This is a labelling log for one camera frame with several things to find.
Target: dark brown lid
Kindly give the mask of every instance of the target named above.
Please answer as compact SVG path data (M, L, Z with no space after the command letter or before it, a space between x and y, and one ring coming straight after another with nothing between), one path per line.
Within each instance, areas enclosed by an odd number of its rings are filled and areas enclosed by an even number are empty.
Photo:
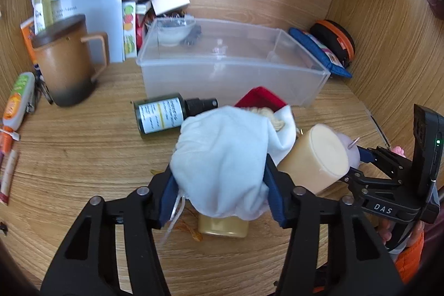
M38 33L31 41L33 48L39 48L76 31L86 21L84 14L62 19Z

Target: green label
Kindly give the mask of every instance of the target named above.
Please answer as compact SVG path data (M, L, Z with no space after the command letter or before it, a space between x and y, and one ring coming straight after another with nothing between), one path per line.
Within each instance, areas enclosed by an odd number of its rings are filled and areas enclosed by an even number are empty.
M23 97L25 92L26 84L29 82L29 76L27 74L21 74L16 80L14 87L12 88L11 94L18 93Z

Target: clear plastic container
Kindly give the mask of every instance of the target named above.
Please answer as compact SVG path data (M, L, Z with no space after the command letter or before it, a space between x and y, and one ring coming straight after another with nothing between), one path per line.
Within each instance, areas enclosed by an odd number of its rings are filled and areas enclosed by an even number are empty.
M195 19L178 45L162 45L157 18L138 53L148 97L179 92L184 98L216 98L234 105L264 86L290 105L309 105L330 72L282 29Z

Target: dark glass spray bottle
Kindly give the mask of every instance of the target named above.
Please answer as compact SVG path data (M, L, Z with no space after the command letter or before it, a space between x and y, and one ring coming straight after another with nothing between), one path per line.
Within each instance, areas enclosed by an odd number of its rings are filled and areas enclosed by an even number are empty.
M134 102L137 126L142 137L150 133L180 127L187 117L218 107L215 98L184 100L179 93Z

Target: mug handle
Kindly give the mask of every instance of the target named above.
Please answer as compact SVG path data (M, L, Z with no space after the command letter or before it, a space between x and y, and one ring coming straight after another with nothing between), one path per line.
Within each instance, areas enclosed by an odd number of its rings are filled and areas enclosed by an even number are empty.
M91 82L95 82L97 78L102 74L102 72L105 70L106 67L108 67L110 62L110 51L108 46L108 34L105 32L95 32L87 34L86 36L82 37L80 41L82 43L89 42L93 39L100 39L102 41L102 51L104 56L104 65L101 67L94 75L91 77Z

